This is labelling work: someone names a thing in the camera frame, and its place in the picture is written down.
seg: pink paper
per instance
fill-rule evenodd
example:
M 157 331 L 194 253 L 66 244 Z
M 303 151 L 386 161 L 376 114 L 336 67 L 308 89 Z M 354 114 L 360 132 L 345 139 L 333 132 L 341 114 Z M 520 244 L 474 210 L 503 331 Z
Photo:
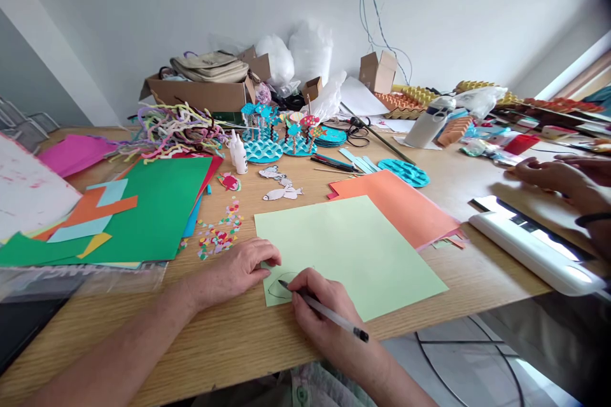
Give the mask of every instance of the pink paper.
M 100 162 L 115 149 L 116 146 L 106 143 L 104 139 L 68 135 L 38 158 L 59 176 L 67 177 Z

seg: human hand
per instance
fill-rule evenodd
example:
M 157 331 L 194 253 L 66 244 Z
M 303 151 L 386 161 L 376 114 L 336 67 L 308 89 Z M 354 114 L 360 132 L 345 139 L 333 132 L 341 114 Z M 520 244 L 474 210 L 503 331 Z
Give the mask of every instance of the human hand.
M 580 189 L 594 183 L 583 172 L 563 162 L 539 163 L 537 158 L 528 158 L 516 165 L 515 175 L 528 184 L 573 197 Z
M 293 291 L 295 318 L 307 337 L 336 368 L 358 380 L 359 371 L 371 360 L 371 352 L 381 347 L 372 341 L 364 343 L 326 317 L 317 315 L 295 292 L 302 288 L 315 294 L 324 306 L 364 329 L 363 320 L 346 288 L 339 282 L 327 280 L 312 268 L 302 270 L 288 285 L 288 289 Z
M 554 159 L 581 170 L 600 186 L 611 186 L 611 160 L 609 159 L 575 155 L 556 155 Z
M 195 311 L 239 296 L 268 277 L 270 271 L 261 268 L 263 261 L 280 265 L 280 252 L 269 240 L 253 237 L 231 247 L 209 268 L 183 279 Z

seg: beige bag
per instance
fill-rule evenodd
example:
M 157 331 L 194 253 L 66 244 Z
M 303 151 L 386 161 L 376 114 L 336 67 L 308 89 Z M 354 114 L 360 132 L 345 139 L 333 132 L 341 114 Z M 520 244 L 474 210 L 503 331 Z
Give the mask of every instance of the beige bag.
M 248 64 L 224 51 L 173 57 L 170 65 L 176 72 L 201 83 L 238 83 L 244 81 L 248 73 Z

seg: green paper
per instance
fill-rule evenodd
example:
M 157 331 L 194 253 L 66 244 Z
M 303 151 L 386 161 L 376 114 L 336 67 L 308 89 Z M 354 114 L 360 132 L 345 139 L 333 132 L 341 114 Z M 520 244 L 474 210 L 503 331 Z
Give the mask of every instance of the green paper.
M 368 196 L 255 215 L 256 234 L 282 254 L 263 281 L 268 307 L 290 301 L 290 282 L 312 267 L 344 284 L 364 321 L 447 291 Z

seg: red container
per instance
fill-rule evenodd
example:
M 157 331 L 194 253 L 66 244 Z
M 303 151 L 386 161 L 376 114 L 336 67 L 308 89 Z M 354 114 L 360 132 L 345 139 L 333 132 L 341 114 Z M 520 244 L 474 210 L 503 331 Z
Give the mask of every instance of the red container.
M 537 143 L 539 143 L 539 137 L 536 135 L 518 135 L 505 146 L 505 151 L 519 156 Z

